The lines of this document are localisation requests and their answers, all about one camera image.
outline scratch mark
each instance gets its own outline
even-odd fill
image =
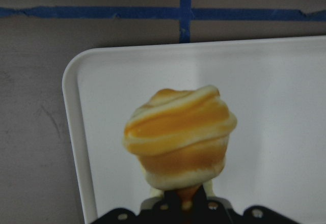
[[[50,120],[52,121],[52,124],[55,126],[55,129],[57,131],[58,137],[59,137],[59,139],[61,139],[59,127],[58,127],[55,119],[53,118],[52,114],[48,110],[46,110],[46,108],[43,105],[41,105],[41,108],[45,112],[45,114],[50,118]]]

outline swirled bread roll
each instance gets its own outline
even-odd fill
[[[158,91],[138,108],[124,130],[123,145],[161,190],[180,189],[216,177],[236,117],[214,86],[194,91]]]

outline gray surface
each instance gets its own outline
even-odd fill
[[[194,7],[326,9],[326,0],[193,0]],[[0,0],[0,7],[178,7],[179,0]],[[193,21],[192,41],[326,34],[325,23]],[[177,43],[169,20],[0,18],[0,222],[83,223],[62,74],[94,47]]]

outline metal screw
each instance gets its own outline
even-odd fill
[[[262,218],[264,216],[264,213],[260,209],[253,209],[251,213],[255,218]]]
[[[208,208],[209,208],[210,210],[216,210],[218,207],[219,207],[219,205],[218,205],[218,203],[216,203],[216,202],[209,202],[209,203],[208,203]]]
[[[127,220],[128,219],[128,214],[122,213],[118,215],[118,220]]]
[[[159,208],[160,208],[160,210],[168,210],[169,205],[168,204],[162,204]]]

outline tray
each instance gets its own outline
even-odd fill
[[[139,212],[149,185],[122,147],[132,112],[157,90],[219,88],[238,118],[217,196],[326,222],[326,36],[97,48],[67,66],[63,93],[84,218]]]

